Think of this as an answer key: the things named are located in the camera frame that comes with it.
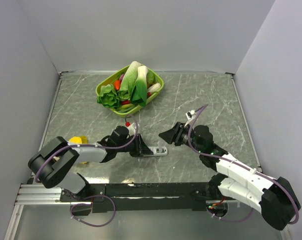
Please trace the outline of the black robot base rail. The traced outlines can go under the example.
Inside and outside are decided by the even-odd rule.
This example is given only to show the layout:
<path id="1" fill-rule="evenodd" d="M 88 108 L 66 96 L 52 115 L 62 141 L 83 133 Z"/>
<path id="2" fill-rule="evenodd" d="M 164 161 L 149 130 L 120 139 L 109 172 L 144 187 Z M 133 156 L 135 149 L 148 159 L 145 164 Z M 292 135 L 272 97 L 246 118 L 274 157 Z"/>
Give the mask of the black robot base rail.
<path id="1" fill-rule="evenodd" d="M 185 210 L 206 211 L 208 203 L 222 200 L 207 182 L 94 183 L 81 195 L 62 191 L 60 201 L 88 204 L 93 213 L 108 211 Z"/>

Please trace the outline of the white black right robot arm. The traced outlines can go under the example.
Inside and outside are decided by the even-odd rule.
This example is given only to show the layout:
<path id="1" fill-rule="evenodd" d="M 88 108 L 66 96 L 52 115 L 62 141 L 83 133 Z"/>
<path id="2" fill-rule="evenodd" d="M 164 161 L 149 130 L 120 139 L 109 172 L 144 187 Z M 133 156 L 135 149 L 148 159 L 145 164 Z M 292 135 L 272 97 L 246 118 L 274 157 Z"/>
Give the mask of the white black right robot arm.
<path id="1" fill-rule="evenodd" d="M 297 217 L 301 204 L 289 181 L 266 176 L 237 160 L 214 143 L 208 126 L 190 129 L 177 122 L 159 137 L 168 144 L 186 145 L 199 152 L 200 161 L 216 172 L 208 183 L 212 198 L 238 200 L 258 211 L 270 226 L 280 231 Z"/>

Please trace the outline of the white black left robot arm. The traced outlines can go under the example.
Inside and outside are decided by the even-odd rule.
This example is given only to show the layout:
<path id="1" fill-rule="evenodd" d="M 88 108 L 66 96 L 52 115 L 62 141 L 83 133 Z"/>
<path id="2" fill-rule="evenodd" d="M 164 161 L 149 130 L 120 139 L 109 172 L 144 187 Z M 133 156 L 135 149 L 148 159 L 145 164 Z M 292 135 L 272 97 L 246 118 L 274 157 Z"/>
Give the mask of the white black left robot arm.
<path id="1" fill-rule="evenodd" d="M 28 162 L 35 180 L 50 189 L 60 187 L 72 193 L 78 201 L 84 201 L 92 192 L 90 183 L 80 173 L 71 172 L 74 164 L 82 162 L 107 163 L 118 153 L 129 153 L 132 157 L 154 155 L 133 125 L 117 126 L 110 135 L 94 144 L 73 144 L 57 136 Z"/>

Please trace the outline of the white remote battery cover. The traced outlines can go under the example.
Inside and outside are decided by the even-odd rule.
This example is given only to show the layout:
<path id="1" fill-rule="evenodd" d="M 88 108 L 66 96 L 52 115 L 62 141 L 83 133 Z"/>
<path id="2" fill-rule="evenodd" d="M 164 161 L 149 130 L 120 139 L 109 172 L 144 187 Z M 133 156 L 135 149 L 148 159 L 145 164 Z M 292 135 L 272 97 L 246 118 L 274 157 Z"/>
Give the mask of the white remote battery cover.
<path id="1" fill-rule="evenodd" d="M 162 143 L 158 141 L 158 150 L 161 152 L 163 150 Z"/>

